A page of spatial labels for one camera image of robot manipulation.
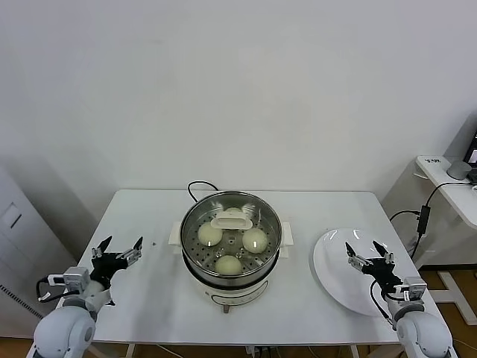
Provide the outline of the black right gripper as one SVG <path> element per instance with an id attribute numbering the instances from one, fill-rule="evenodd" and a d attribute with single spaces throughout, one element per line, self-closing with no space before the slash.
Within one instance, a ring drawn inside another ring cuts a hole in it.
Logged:
<path id="1" fill-rule="evenodd" d="M 374 278 L 385 294 L 394 294 L 395 286 L 402 285 L 402 280 L 394 274 L 394 254 L 386 247 L 373 240 L 373 246 L 380 257 L 365 259 L 357 255 L 351 245 L 345 242 L 348 263 L 363 274 Z"/>

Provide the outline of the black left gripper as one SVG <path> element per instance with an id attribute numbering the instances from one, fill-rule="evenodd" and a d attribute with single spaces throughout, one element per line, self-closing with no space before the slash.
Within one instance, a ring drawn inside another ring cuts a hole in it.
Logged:
<path id="1" fill-rule="evenodd" d="M 90 273 L 90 279 L 100 283 L 104 289 L 111 287 L 111 280 L 117 271 L 126 269 L 127 266 L 133 265 L 142 257 L 142 236 L 138 238 L 132 248 L 120 254 L 104 254 L 112 238 L 112 236 L 108 236 L 96 248 L 92 248 L 93 270 Z"/>

